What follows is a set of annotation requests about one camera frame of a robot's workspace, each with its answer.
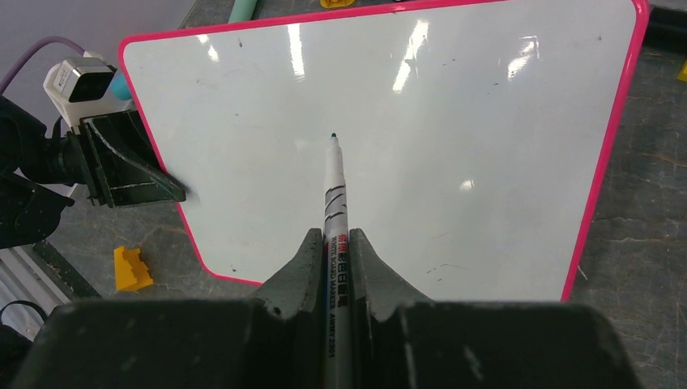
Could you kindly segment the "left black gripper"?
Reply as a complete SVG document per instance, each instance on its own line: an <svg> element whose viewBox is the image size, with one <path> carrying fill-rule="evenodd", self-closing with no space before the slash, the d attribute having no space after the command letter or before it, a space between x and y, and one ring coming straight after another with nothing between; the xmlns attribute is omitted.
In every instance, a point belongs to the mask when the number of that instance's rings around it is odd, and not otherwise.
<svg viewBox="0 0 687 389"><path fill-rule="evenodd" d="M161 168L136 110L83 118L56 142L58 183L85 185L93 205L186 200L184 186Z"/></svg>

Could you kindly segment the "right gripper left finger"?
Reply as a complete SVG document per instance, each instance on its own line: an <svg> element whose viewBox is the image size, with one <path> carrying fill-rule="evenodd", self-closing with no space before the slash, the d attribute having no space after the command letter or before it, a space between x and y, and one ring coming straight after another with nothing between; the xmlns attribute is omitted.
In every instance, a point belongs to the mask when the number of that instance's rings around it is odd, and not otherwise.
<svg viewBox="0 0 687 389"><path fill-rule="evenodd" d="M252 301L282 320L315 311L322 288L322 254L322 230L310 229L293 258L252 293Z"/></svg>

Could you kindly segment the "green whiteboard marker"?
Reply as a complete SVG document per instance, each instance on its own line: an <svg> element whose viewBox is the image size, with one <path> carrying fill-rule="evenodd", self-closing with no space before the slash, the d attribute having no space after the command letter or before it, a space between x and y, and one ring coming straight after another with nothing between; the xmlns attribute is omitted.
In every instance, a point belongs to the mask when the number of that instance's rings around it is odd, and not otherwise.
<svg viewBox="0 0 687 389"><path fill-rule="evenodd" d="M323 386L352 388L351 294L348 261L348 206L343 153L335 133L326 148L323 243L326 332Z"/></svg>

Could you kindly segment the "pink framed whiteboard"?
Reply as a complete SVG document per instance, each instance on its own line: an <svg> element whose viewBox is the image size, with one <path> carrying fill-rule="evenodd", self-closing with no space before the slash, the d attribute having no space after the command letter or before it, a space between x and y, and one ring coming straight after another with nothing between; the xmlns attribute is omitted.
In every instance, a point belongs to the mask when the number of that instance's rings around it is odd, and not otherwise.
<svg viewBox="0 0 687 389"><path fill-rule="evenodd" d="M212 275L257 284L348 220L436 300L572 290L645 1L414 1L131 36L120 63Z"/></svg>

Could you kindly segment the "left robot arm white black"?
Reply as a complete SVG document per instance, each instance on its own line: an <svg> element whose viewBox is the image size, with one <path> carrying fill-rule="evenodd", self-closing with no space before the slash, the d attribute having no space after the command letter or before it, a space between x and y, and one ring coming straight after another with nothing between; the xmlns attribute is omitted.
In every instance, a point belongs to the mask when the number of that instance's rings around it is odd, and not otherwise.
<svg viewBox="0 0 687 389"><path fill-rule="evenodd" d="M59 226L75 201L51 185L87 187L94 205L183 202L184 186L164 173L136 110L77 121L64 135L1 99L1 247L33 244Z"/></svg>

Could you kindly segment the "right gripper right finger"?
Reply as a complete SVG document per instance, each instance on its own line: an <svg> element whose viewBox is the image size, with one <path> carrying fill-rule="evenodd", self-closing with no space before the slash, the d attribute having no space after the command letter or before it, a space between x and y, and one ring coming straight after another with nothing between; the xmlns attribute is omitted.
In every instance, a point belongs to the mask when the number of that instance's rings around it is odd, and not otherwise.
<svg viewBox="0 0 687 389"><path fill-rule="evenodd" d="M350 230L349 253L354 306L364 318L382 323L400 306L432 301L379 257L362 229Z"/></svg>

